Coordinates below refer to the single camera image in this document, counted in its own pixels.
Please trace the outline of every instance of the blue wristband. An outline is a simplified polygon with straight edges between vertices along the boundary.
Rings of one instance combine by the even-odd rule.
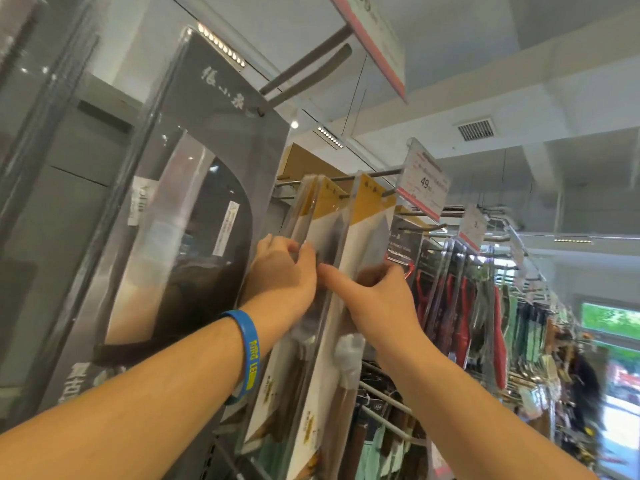
[[[222,317],[231,317],[236,321],[244,341],[244,383],[240,395],[237,397],[231,395],[225,402],[229,406],[230,404],[236,404],[255,385],[260,369],[260,343],[258,342],[258,332],[255,330],[253,320],[242,310],[229,310],[222,313],[220,318]]]

